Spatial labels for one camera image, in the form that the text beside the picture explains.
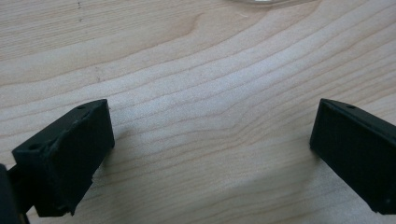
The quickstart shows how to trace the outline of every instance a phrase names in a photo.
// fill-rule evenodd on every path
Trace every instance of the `wooden table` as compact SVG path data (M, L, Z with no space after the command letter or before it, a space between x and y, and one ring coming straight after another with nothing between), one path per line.
M396 2L0 3L0 162L107 98L116 147L71 217L32 223L395 223L309 149L320 98L396 123Z

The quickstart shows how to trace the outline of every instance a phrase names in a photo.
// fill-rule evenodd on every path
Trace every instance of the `light wooden surface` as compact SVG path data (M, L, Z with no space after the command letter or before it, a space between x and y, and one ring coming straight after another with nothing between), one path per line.
M308 145L320 98L396 124L395 22L394 0L1 1L0 162L107 98L76 214L32 223L395 223Z

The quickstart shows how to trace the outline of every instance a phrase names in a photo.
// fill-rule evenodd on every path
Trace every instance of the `screw hole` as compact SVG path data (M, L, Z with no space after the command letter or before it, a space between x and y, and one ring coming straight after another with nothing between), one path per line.
M31 146L29 146L29 149L30 150L36 150L36 149L38 149L40 147L41 147L41 144L36 143L36 144L32 144Z

